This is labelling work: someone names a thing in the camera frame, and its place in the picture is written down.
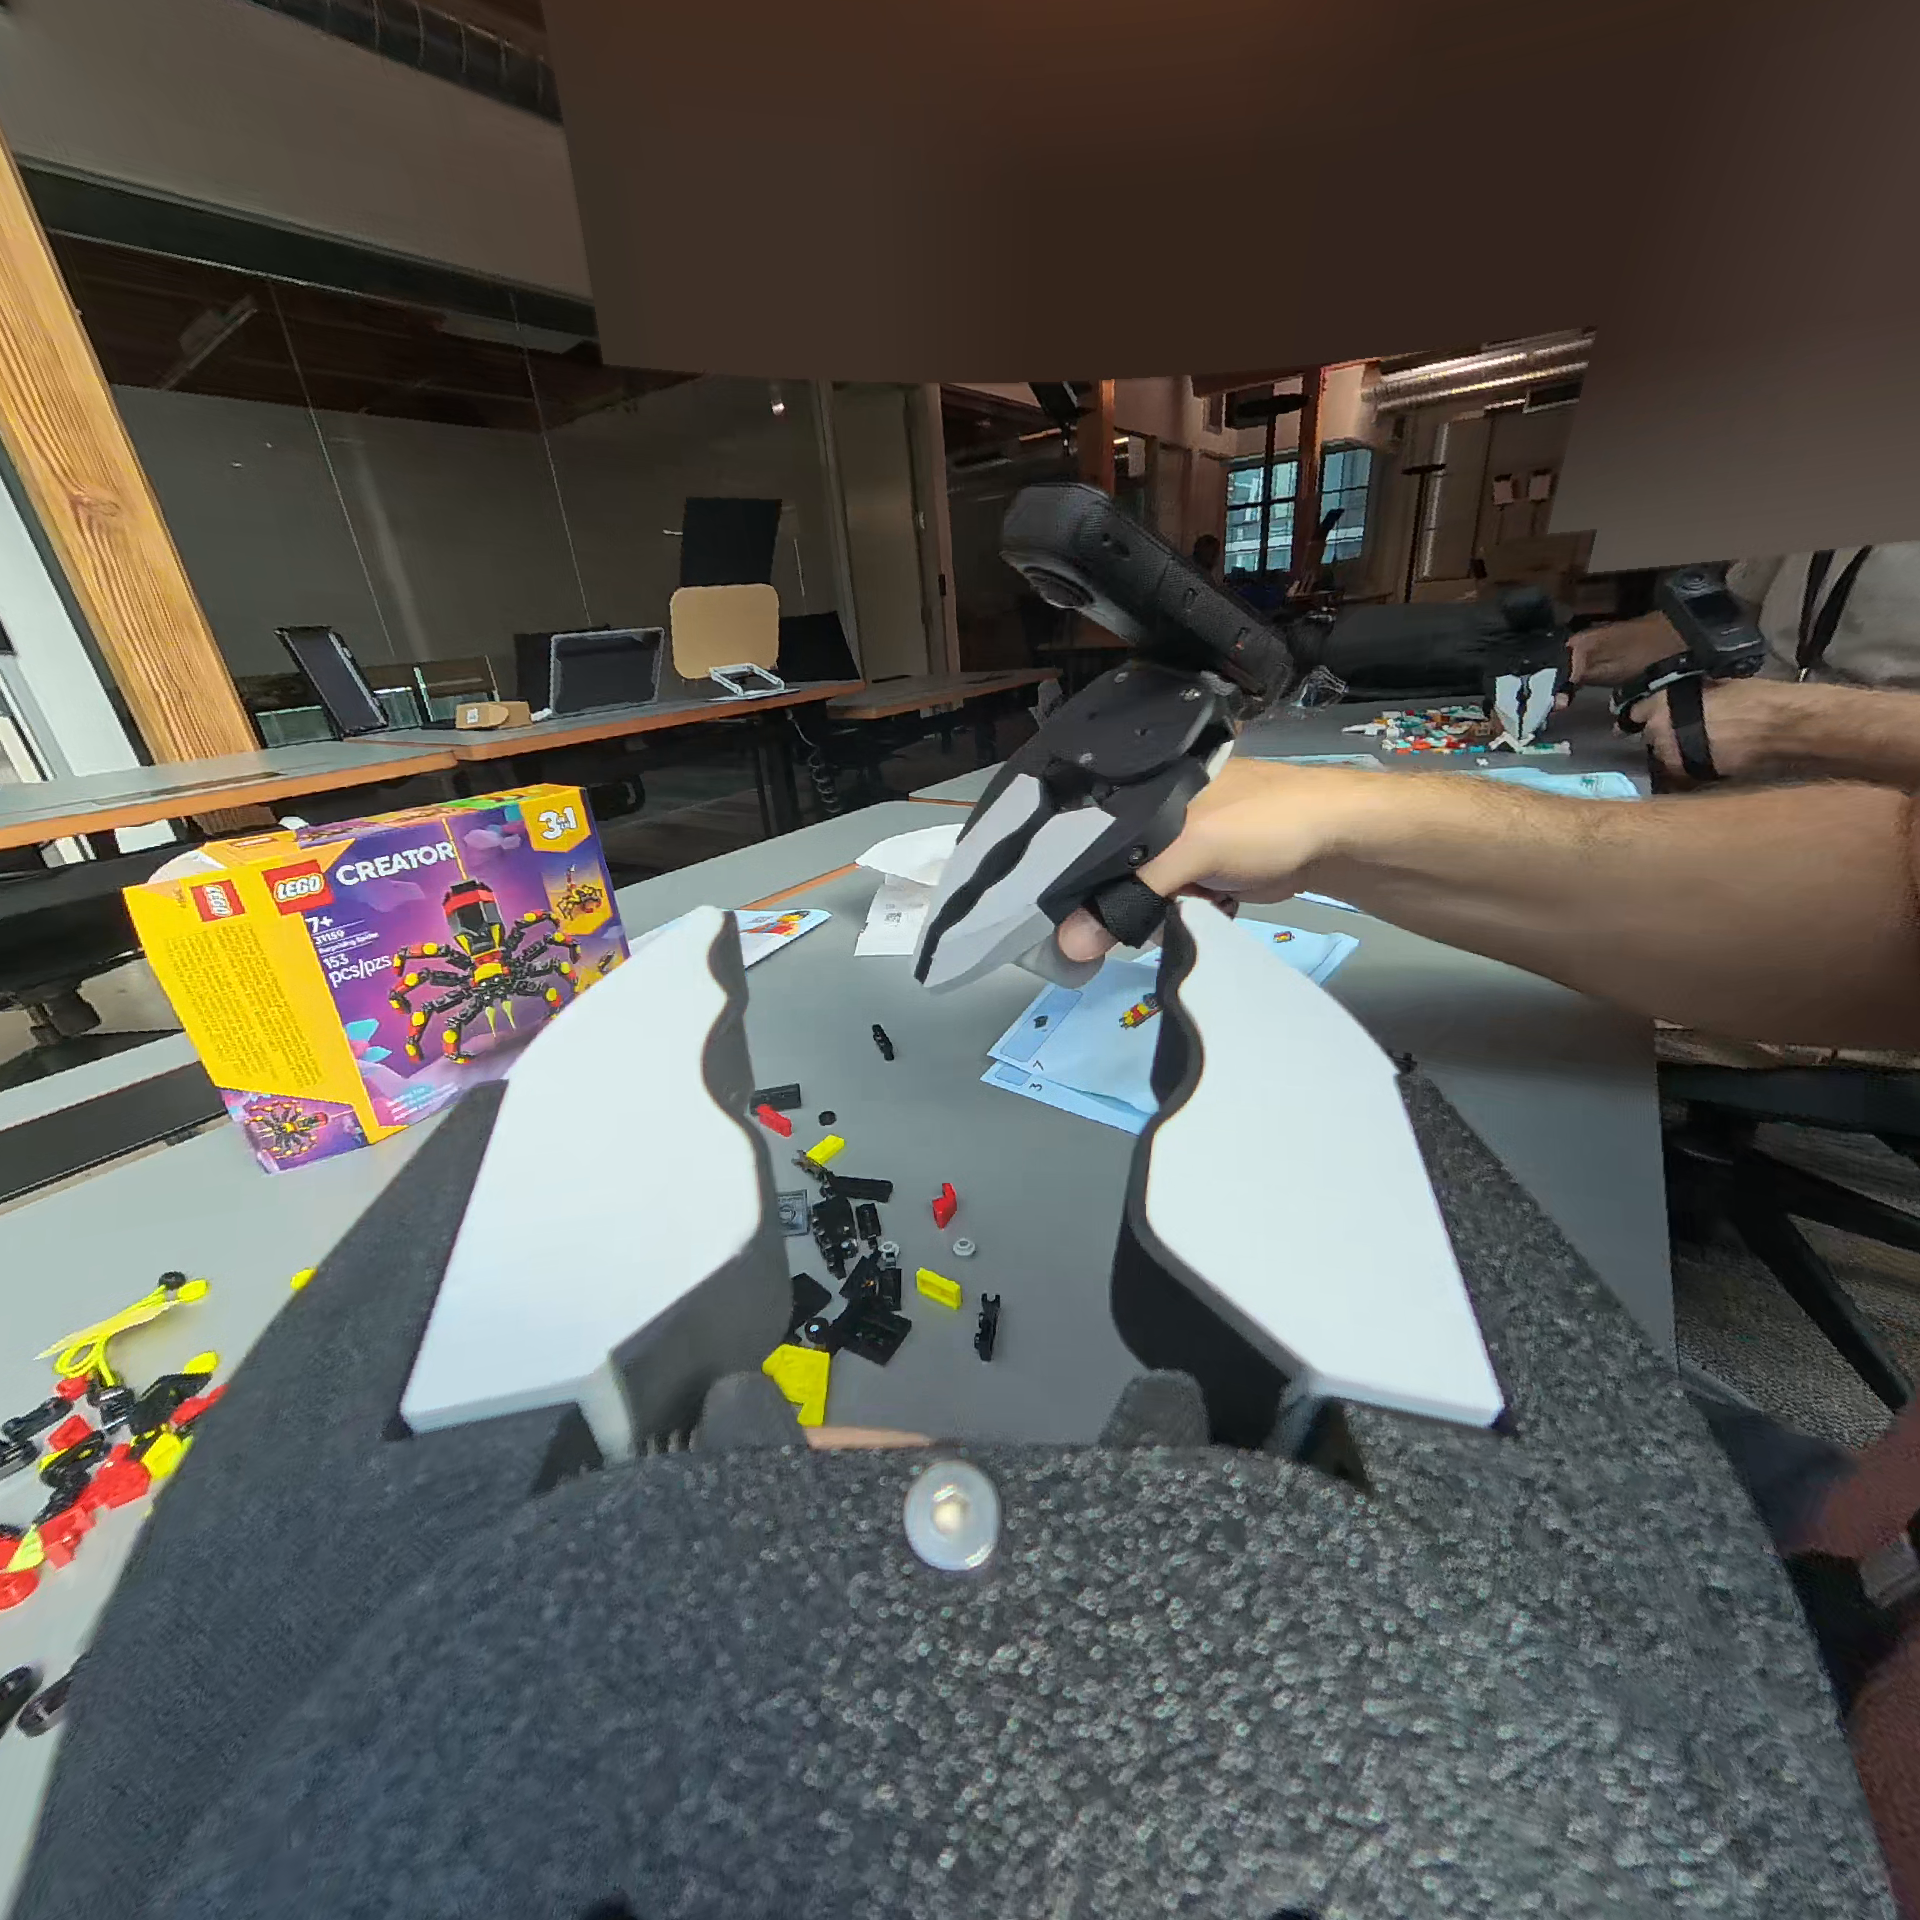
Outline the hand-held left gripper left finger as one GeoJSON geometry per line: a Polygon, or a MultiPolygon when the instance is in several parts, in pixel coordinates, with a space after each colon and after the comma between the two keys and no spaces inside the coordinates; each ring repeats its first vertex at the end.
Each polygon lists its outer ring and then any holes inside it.
{"type": "Polygon", "coordinates": [[[401,1394],[415,1434],[575,1409],[634,1456],[760,1370],[791,1281],[746,1012],[737,923],[702,905],[516,1058],[401,1394]]]}

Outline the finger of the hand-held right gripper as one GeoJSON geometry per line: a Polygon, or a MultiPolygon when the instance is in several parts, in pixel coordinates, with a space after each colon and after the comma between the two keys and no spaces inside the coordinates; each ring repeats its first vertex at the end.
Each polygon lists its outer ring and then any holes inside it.
{"type": "MultiPolygon", "coordinates": [[[[1043,831],[1036,845],[1036,861],[1046,875],[1040,887],[1040,938],[1027,954],[1007,968],[1020,968],[1067,991],[1081,991],[1090,984],[1100,970],[1100,960],[1074,962],[1066,957],[1058,947],[1058,921],[1074,908],[1074,900],[1062,889],[1081,859],[1098,851],[1098,843],[1111,827],[1116,827],[1116,819],[1103,807],[1054,807],[1054,819],[1043,831]]],[[[929,991],[951,993],[969,986],[972,980],[976,978],[929,978],[929,991]]]]}
{"type": "Polygon", "coordinates": [[[978,978],[1027,954],[1046,875],[1036,845],[1054,803],[1036,776],[1011,776],[953,843],[916,947],[916,978],[978,978]]]}

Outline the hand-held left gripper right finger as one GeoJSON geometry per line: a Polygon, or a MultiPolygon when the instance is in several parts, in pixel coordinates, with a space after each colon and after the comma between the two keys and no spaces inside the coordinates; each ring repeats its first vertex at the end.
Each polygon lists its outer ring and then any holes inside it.
{"type": "Polygon", "coordinates": [[[1111,1317],[1196,1383],[1211,1442],[1297,1451],[1326,1409],[1498,1431],[1505,1392],[1401,1075],[1220,908],[1169,908],[1158,1109],[1136,1140],[1111,1317]]]}

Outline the person's right forearm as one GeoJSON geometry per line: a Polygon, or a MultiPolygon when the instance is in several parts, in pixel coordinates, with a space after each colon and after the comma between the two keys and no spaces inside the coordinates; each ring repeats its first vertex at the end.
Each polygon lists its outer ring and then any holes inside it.
{"type": "Polygon", "coordinates": [[[1799,784],[1559,800],[1305,773],[1303,873],[1406,931],[1728,1040],[1915,1049],[1915,799],[1799,784]]]}

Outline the another person's forearm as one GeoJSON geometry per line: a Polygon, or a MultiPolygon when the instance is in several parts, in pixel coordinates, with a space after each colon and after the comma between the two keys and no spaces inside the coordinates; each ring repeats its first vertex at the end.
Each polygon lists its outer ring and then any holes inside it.
{"type": "Polygon", "coordinates": [[[1858,783],[1918,791],[1918,696],[1744,680],[1710,685],[1704,720],[1734,783],[1858,783]]]}

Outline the grey desk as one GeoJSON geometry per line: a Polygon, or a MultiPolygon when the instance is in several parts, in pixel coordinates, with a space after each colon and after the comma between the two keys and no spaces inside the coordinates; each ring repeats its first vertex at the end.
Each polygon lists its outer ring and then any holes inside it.
{"type": "MultiPolygon", "coordinates": [[[[624,893],[622,916],[647,928],[692,905],[755,905],[779,892],[825,905],[825,928],[750,973],[752,1063],[841,1112],[854,1168],[896,1183],[887,1218],[915,1260],[938,1264],[929,1196],[953,1179],[960,1218],[976,1228],[976,1266],[1007,1285],[1003,1361],[975,1361],[972,1328],[927,1308],[889,1368],[834,1370],[832,1413],[873,1421],[929,1413],[938,1431],[969,1437],[1090,1437],[1095,1392],[1119,1388],[1132,1370],[1107,1308],[1107,1261],[1134,1140],[980,1084],[991,1045],[1040,993],[1039,980],[1003,970],[960,993],[927,994],[905,960],[854,957],[875,881],[847,865],[939,811],[894,803],[849,827],[807,827],[647,881],[624,893]],[[891,1063],[878,1056],[873,1025],[896,1042],[891,1063]]],[[[1247,919],[1358,938],[1330,994],[1384,1049],[1428,1072],[1652,1348],[1673,1356],[1649,1021],[1322,904],[1249,908],[1247,919]]],[[[47,1397],[51,1368],[40,1348],[130,1303],[164,1268],[209,1277],[206,1300],[114,1348],[140,1378],[201,1352],[234,1368],[294,1305],[294,1273],[320,1264],[386,1192],[398,1194],[401,1228],[425,1226],[436,1177],[424,1156],[442,1124],[435,1119],[340,1160],[270,1175],[219,1122],[9,1208],[4,1416],[47,1397]]]]}

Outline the person's right hand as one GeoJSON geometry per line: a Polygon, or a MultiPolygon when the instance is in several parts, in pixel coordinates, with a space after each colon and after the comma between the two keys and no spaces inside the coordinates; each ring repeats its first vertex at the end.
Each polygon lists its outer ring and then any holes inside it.
{"type": "Polygon", "coordinates": [[[1202,897],[1234,913],[1351,881],[1351,836],[1388,779],[1358,769],[1228,760],[1188,803],[1176,840],[1127,881],[1152,898],[1202,897]]]}

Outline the white paper bag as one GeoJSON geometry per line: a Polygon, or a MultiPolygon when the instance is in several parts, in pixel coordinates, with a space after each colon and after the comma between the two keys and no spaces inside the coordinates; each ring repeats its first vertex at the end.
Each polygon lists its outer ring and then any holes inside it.
{"type": "Polygon", "coordinates": [[[857,867],[875,875],[875,892],[856,938],[856,957],[916,954],[962,826],[964,819],[953,813],[927,827],[889,835],[857,858],[857,867]]]}

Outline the light blue instruction booklet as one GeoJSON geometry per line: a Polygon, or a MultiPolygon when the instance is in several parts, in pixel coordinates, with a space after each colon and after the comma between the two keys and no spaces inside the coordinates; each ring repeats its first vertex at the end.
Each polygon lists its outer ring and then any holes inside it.
{"type": "Polygon", "coordinates": [[[1081,1120],[1092,1120],[1104,1124],[1114,1131],[1127,1137],[1140,1137],[1146,1124],[1152,1119],[1152,1109],[1139,1109],[1136,1104],[1120,1099],[1116,1096],[1104,1092],[1087,1092],[1079,1088],[1071,1088],[1046,1075],[1030,1072],[1020,1063],[1002,1063],[994,1061],[984,1075],[980,1084],[986,1088],[1012,1092],[1017,1097],[1027,1097],[1039,1101],[1057,1114],[1067,1114],[1081,1120]]]}
{"type": "Polygon", "coordinates": [[[1164,1018],[1162,956],[1110,957],[1081,991],[1048,988],[993,1048],[993,1061],[1020,1063],[1030,1072],[1087,1092],[1120,1097],[1160,1114],[1154,1066],[1164,1040],[1194,1040],[1207,1056],[1202,1084],[1191,1092],[1199,1114],[1224,1101],[1231,1114],[1263,1114],[1268,1104],[1287,1107],[1294,1097],[1318,1097],[1344,1085],[1391,1085],[1400,1063],[1329,997],[1326,986],[1358,951],[1344,931],[1315,931],[1274,921],[1239,919],[1236,932],[1256,945],[1265,960],[1218,978],[1211,968],[1191,976],[1191,988],[1217,986],[1281,991],[1281,1021],[1256,1025],[1249,1048],[1228,1021],[1228,1009],[1206,994],[1180,993],[1178,1018],[1164,1018]],[[1303,980],[1282,988],[1281,976],[1303,980]]]}

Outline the wooden top table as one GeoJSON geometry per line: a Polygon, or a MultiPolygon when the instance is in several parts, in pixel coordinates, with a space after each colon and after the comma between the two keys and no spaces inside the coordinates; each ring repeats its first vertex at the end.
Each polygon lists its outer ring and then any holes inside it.
{"type": "Polygon", "coordinates": [[[962,708],[1011,690],[1040,689],[1058,681],[1062,671],[1051,665],[994,667],[960,674],[881,680],[854,692],[832,697],[825,708],[830,717],[847,724],[870,724],[911,714],[943,714],[962,708]]]}
{"type": "Polygon", "coordinates": [[[779,692],[761,692],[743,700],[673,700],[654,705],[624,705],[594,708],[560,717],[546,717],[526,727],[460,729],[460,727],[401,727],[346,740],[353,748],[369,748],[386,754],[442,753],[455,763],[526,760],[546,753],[594,748],[631,736],[700,729],[724,723],[755,723],[764,714],[818,706],[870,690],[866,681],[807,681],[788,684],[779,692]]]}
{"type": "Polygon", "coordinates": [[[369,736],[4,784],[2,851],[425,778],[454,767],[457,757],[444,744],[369,736]]]}

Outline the small white leaflet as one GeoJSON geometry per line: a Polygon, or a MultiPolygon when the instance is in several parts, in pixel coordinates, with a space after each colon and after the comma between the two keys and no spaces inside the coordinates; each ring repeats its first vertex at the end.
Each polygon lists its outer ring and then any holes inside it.
{"type": "MultiPolygon", "coordinates": [[[[718,908],[706,904],[696,905],[668,921],[662,921],[644,932],[634,932],[630,939],[630,960],[666,943],[673,954],[687,949],[698,962],[706,962],[710,947],[718,939],[718,931],[710,928],[715,921],[718,908]]],[[[728,913],[734,927],[731,949],[743,970],[786,951],[791,945],[810,938],[817,928],[832,921],[832,913],[823,908],[734,908],[728,913]]]]}

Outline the dark bag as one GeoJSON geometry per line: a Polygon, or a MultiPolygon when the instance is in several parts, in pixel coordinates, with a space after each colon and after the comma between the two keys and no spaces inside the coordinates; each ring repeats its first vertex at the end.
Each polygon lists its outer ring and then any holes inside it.
{"type": "Polygon", "coordinates": [[[1535,587],[1471,604],[1346,608],[1298,636],[1303,671],[1326,667],[1356,700],[1491,700],[1502,676],[1568,684],[1568,626],[1535,587]]]}

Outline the pile of black toy bricks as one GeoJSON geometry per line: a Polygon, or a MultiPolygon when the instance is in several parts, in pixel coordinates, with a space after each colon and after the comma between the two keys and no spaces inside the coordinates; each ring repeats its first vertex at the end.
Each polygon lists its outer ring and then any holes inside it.
{"type": "Polygon", "coordinates": [[[807,1187],[779,1192],[777,1216],[785,1236],[806,1239],[825,1276],[791,1277],[786,1339],[810,1353],[884,1368],[912,1332],[903,1258],[883,1220],[894,1184],[834,1172],[807,1156],[799,1165],[807,1187]]]}

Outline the pile of colourful bricks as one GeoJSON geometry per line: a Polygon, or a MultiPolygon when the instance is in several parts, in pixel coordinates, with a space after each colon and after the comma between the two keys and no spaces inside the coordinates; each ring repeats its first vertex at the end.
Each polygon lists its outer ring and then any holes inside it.
{"type": "Polygon", "coordinates": [[[1388,708],[1340,729],[1386,757],[1457,761],[1563,761],[1574,748],[1563,738],[1535,736],[1519,744],[1508,736],[1496,714],[1476,705],[1444,705],[1388,708]]]}

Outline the tan board on stand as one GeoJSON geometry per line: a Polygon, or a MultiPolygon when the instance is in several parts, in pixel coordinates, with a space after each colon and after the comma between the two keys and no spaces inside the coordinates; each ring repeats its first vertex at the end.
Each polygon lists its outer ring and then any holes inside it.
{"type": "Polygon", "coordinates": [[[779,595],[771,584],[683,585],[668,604],[670,660],[688,685],[730,700],[786,692],[777,674],[779,595]]]}

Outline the yellow purple toy brick box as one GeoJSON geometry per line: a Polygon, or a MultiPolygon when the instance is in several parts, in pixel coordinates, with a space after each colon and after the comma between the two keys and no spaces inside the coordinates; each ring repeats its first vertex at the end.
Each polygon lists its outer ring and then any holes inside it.
{"type": "Polygon", "coordinates": [[[123,900],[267,1172],[444,1114],[630,957],[575,784],[227,840],[123,900]]]}

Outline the black upright panel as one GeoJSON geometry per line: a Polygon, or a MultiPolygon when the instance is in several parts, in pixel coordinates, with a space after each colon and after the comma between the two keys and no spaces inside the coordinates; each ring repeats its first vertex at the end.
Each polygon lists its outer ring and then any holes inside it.
{"type": "Polygon", "coordinates": [[[687,496],[680,587],[771,585],[783,513],[777,496],[687,496]]]}

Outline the black monitor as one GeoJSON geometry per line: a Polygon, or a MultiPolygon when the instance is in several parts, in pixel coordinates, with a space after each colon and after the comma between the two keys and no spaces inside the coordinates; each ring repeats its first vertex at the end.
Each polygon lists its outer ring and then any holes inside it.
{"type": "Polygon", "coordinates": [[[546,714],[575,717],[644,706],[659,696],[666,631],[559,631],[546,641],[546,714]]]}

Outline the pile of red black bricks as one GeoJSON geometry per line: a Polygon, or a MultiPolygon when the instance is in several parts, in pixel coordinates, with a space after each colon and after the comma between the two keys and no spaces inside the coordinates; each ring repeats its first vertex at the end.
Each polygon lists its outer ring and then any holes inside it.
{"type": "Polygon", "coordinates": [[[224,1394],[219,1365],[206,1352],[138,1386],[103,1341],[59,1353],[54,1392],[2,1421],[2,1476],[36,1487],[32,1516],[2,1524],[4,1612],[74,1563],[100,1516],[147,1503],[179,1473],[224,1394]]]}

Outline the black tablet on stand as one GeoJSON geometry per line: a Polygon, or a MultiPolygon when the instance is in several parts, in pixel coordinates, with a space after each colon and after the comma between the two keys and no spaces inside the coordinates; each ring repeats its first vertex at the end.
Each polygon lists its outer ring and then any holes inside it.
{"type": "Polygon", "coordinates": [[[337,738],[372,736],[392,717],[346,639],[331,626],[279,626],[279,644],[311,685],[337,738]]]}

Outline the person's red-brown trouser legs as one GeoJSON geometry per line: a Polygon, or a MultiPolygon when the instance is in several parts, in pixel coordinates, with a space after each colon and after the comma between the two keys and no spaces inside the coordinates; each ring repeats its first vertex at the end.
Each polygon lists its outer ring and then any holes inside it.
{"type": "Polygon", "coordinates": [[[1784,1533],[1841,1703],[1891,1895],[1918,1916],[1918,1405],[1784,1533]]]}

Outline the wooden pillar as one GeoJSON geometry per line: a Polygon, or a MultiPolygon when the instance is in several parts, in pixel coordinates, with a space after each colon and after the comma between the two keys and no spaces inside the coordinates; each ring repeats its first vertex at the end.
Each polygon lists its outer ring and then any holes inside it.
{"type": "Polygon", "coordinates": [[[4,495],[57,616],[20,641],[65,773],[257,753],[28,183],[2,152],[4,495]]]}

